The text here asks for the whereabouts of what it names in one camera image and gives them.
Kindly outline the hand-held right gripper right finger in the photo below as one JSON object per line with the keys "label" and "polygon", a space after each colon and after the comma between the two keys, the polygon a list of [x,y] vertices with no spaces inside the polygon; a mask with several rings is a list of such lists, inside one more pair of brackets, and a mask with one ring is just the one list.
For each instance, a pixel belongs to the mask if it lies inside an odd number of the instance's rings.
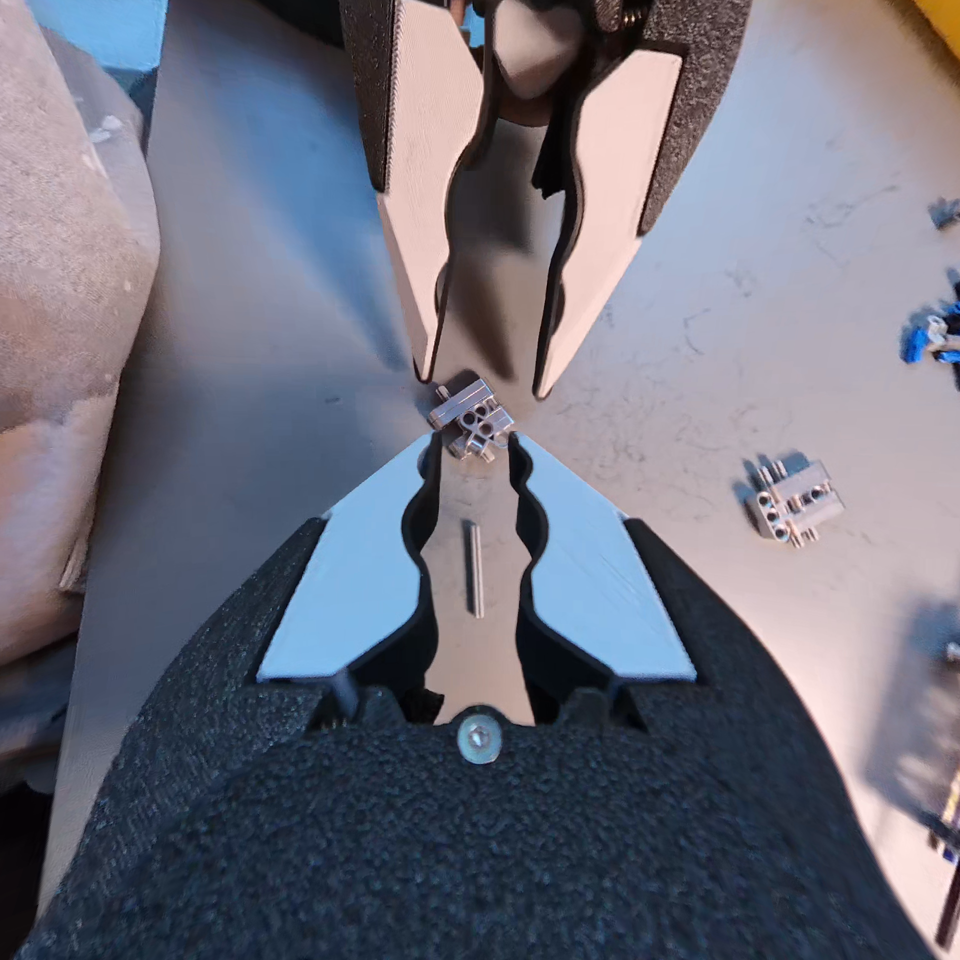
{"label": "hand-held right gripper right finger", "polygon": [[607,712],[635,685],[698,672],[631,535],[630,517],[532,438],[510,435],[515,532],[529,554],[515,649],[535,725],[579,690]]}

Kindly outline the chrome T-shaped connector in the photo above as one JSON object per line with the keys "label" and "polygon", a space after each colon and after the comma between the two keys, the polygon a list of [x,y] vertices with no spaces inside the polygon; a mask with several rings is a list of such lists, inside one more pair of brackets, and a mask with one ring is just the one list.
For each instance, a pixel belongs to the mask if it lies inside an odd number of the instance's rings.
{"label": "chrome T-shaped connector", "polygon": [[485,418],[481,418],[471,424],[471,429],[467,429],[469,424],[469,415],[462,417],[460,422],[456,422],[461,429],[461,434],[477,434],[486,438],[491,438],[498,450],[507,450],[509,446],[509,436],[512,432],[515,422],[511,415],[502,406],[496,408]]}

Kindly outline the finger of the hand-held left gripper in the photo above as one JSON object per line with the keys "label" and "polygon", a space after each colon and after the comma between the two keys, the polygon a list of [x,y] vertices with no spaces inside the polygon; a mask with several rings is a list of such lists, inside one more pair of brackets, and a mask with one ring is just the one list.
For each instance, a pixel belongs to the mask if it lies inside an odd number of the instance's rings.
{"label": "finger of the hand-held left gripper", "polygon": [[386,189],[377,206],[414,371],[430,382],[445,318],[450,188],[481,118],[484,80],[453,16],[427,2],[393,15]]}
{"label": "finger of the hand-held left gripper", "polygon": [[674,52],[636,49],[572,107],[563,223],[548,272],[533,394],[546,399],[642,246],[650,195],[683,68]]}

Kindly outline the pile of mixed small connectors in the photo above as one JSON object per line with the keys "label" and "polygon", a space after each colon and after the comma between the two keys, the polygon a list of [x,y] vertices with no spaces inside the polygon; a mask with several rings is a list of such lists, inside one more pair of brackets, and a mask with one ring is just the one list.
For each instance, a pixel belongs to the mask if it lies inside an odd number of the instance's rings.
{"label": "pile of mixed small connectors", "polygon": [[899,338],[898,356],[906,365],[920,364],[930,357],[951,370],[956,392],[959,392],[959,276],[951,271],[948,278],[952,299],[936,307],[915,313]]}

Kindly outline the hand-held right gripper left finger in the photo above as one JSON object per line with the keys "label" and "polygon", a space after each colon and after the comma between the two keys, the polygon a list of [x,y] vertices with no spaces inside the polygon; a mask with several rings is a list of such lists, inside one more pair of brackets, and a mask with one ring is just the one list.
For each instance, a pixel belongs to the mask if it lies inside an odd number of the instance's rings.
{"label": "hand-held right gripper left finger", "polygon": [[360,690],[425,688],[439,628],[423,556],[439,516],[441,438],[423,435],[336,502],[256,668],[259,685],[320,686],[345,718]]}

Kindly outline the chrome beam assembly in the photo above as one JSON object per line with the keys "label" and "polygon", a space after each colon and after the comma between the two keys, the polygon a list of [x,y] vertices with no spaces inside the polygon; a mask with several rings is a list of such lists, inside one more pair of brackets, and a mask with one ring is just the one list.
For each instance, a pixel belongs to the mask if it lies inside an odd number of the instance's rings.
{"label": "chrome beam assembly", "polygon": [[767,543],[802,549],[847,509],[823,462],[798,449],[779,458],[758,454],[742,462],[744,513]]}

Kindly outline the yellow storage bin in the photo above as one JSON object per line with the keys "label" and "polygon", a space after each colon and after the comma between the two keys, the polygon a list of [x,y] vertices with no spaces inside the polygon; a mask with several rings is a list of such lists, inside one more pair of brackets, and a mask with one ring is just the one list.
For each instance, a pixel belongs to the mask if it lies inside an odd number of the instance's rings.
{"label": "yellow storage bin", "polygon": [[913,4],[950,51],[959,57],[959,1],[918,0]]}

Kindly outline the clear engine block model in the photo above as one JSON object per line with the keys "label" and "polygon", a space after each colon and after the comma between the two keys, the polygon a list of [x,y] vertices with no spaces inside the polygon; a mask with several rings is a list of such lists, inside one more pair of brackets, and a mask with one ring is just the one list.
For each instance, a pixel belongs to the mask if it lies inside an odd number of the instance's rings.
{"label": "clear engine block model", "polygon": [[951,780],[939,819],[930,822],[928,843],[953,869],[934,936],[936,945],[948,952],[959,924],[959,768]]}

